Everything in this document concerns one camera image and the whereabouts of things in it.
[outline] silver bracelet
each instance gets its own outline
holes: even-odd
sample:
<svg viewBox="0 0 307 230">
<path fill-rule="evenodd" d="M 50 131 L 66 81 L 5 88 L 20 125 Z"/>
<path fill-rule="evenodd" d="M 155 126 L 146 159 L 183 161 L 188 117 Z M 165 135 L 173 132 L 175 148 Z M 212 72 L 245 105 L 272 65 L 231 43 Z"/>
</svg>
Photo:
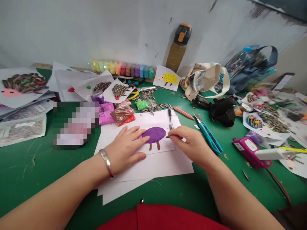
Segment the silver bracelet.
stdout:
<svg viewBox="0 0 307 230">
<path fill-rule="evenodd" d="M 104 161 L 106 163 L 106 166 L 108 168 L 109 175 L 110 175 L 111 179 L 113 179 L 115 176 L 111 172 L 111 165 L 110 165 L 109 157 L 108 157 L 108 154 L 106 153 L 106 150 L 101 149 L 101 150 L 99 150 L 99 152 L 100 152 L 102 158 L 104 159 Z"/>
</svg>

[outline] green clay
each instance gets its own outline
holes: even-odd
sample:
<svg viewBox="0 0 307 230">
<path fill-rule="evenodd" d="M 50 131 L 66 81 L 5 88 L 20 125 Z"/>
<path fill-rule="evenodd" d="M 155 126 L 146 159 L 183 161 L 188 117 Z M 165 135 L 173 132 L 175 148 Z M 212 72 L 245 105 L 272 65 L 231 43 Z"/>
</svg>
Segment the green clay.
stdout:
<svg viewBox="0 0 307 230">
<path fill-rule="evenodd" d="M 138 110 L 145 109 L 150 105 L 150 103 L 146 102 L 146 101 L 139 101 L 139 102 L 136 102 L 135 104 L 136 104 Z"/>
</svg>

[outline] red shirt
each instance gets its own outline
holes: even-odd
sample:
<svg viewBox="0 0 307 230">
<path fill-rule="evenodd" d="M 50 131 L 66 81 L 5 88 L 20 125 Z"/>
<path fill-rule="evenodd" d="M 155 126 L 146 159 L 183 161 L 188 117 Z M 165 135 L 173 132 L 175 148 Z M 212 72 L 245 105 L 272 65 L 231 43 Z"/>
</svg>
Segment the red shirt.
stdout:
<svg viewBox="0 0 307 230">
<path fill-rule="evenodd" d="M 229 230 L 225 226 L 197 213 L 171 205 L 138 204 L 124 212 L 98 230 Z"/>
</svg>

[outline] hand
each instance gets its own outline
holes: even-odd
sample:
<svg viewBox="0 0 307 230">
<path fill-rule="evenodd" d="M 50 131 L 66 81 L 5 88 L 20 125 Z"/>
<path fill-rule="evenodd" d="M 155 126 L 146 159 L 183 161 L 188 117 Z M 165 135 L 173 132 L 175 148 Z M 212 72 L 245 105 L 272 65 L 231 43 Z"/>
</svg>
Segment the hand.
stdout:
<svg viewBox="0 0 307 230">
<path fill-rule="evenodd" d="M 205 142 L 201 133 L 186 126 L 169 131 L 170 139 L 187 155 L 187 157 L 200 166 L 209 163 L 216 155 Z"/>
<path fill-rule="evenodd" d="M 105 147 L 113 175 L 146 158 L 146 154 L 143 152 L 133 154 L 149 140 L 149 136 L 138 139 L 146 131 L 145 129 L 139 130 L 139 128 L 140 126 L 135 126 L 127 131 L 128 127 L 125 126 L 115 140 Z"/>
</svg>

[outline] purple clay sheep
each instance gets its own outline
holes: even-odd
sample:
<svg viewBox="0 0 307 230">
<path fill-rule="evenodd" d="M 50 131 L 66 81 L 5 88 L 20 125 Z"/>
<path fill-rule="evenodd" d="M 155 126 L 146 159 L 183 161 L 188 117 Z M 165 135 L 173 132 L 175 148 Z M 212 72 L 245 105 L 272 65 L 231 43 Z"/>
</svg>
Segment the purple clay sheep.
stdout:
<svg viewBox="0 0 307 230">
<path fill-rule="evenodd" d="M 157 143 L 157 148 L 160 150 L 159 141 L 166 136 L 166 132 L 164 129 L 160 127 L 152 127 L 146 130 L 145 133 L 142 134 L 142 137 L 149 136 L 149 140 L 146 142 L 149 144 L 149 151 L 152 149 L 152 143 Z"/>
</svg>

